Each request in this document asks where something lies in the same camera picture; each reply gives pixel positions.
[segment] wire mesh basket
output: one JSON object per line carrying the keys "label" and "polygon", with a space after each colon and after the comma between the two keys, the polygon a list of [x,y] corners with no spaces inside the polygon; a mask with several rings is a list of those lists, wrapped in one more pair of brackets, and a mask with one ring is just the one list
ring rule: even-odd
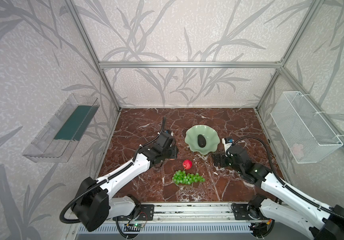
{"label": "wire mesh basket", "polygon": [[318,162],[343,145],[299,91],[283,92],[270,114],[297,163]]}

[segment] green cloth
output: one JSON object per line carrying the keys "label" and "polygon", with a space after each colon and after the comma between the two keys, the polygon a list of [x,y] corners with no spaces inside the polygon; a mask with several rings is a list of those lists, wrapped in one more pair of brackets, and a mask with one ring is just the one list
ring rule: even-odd
{"label": "green cloth", "polygon": [[77,106],[54,139],[80,141],[98,108],[86,105]]}

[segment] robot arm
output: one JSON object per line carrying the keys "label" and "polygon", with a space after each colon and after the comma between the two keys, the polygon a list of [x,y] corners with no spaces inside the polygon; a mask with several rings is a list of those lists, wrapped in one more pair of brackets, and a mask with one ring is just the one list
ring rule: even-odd
{"label": "robot arm", "polygon": [[245,149],[239,145],[229,146],[226,154],[213,155],[213,160],[215,166],[231,166],[246,182],[273,194],[290,207],[277,204],[265,196],[256,195],[248,203],[251,216],[257,217],[261,213],[266,218],[275,219],[310,239],[344,240],[344,219],[335,216],[337,214],[344,217],[344,208],[341,206],[336,205],[332,208],[278,179],[269,168],[252,163]]}
{"label": "robot arm", "polygon": [[[178,149],[177,146],[172,146],[173,142],[172,133],[169,134],[162,127],[156,139],[136,150],[134,158],[96,180],[90,177],[83,180],[76,197],[60,213],[60,221],[81,222],[88,231],[93,231],[107,218],[121,215],[135,218],[140,213],[140,202],[133,196],[121,198],[113,198],[113,196],[137,175],[162,163],[165,159],[177,158]],[[78,220],[64,217],[69,207]]]}

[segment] vent grille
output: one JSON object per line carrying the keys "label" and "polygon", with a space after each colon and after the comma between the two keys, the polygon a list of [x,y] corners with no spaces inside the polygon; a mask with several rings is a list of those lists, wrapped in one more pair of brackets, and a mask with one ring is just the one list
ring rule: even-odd
{"label": "vent grille", "polygon": [[[251,233],[250,223],[147,223],[140,228],[140,233]],[[121,224],[123,232],[128,232],[125,224]],[[104,223],[93,232],[80,225],[78,234],[117,233],[114,223]]]}

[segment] metal rail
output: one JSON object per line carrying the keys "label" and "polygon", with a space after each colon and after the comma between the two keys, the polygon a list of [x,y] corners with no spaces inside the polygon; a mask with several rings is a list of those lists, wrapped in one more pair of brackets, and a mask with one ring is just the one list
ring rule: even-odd
{"label": "metal rail", "polygon": [[[304,16],[304,20],[299,26],[299,29],[296,31],[296,34],[293,36],[292,41],[290,41],[290,44],[287,48],[287,50],[284,53],[284,56],[281,58],[280,67],[284,67],[286,62],[289,60],[290,56],[293,54],[293,51],[295,50],[296,46],[298,45],[300,39],[302,38],[304,32],[309,27],[313,19],[316,17],[317,12],[321,8],[322,3],[324,0],[313,0],[313,2],[310,4],[307,13]],[[262,103],[265,101],[265,99],[268,97],[270,91],[272,90],[273,86],[275,85],[277,78],[278,78],[278,69],[271,78],[268,86],[264,90],[264,93],[262,94],[260,101],[257,103],[257,109],[261,108]]]}
{"label": "metal rail", "polygon": [[88,34],[84,29],[83,23],[81,22],[80,15],[77,12],[75,4],[73,3],[72,0],[64,0],[64,3],[65,3],[65,7],[67,8],[67,11],[71,15],[73,23],[75,24],[81,38],[83,39],[83,42],[85,44],[85,47],[88,50],[89,55],[92,58],[93,65],[95,66],[96,70],[98,71],[98,75],[102,79],[103,84],[104,84],[105,88],[107,89],[109,95],[111,96],[112,101],[115,104],[116,109],[120,110],[121,109],[120,105],[119,105],[119,103],[115,97],[115,94],[112,91],[112,88],[108,82],[108,79],[99,66],[99,60],[97,58],[95,51],[93,50],[93,47],[92,47],[91,41],[88,37]]}
{"label": "metal rail", "polygon": [[145,62],[102,61],[100,68],[278,68],[278,62]]}

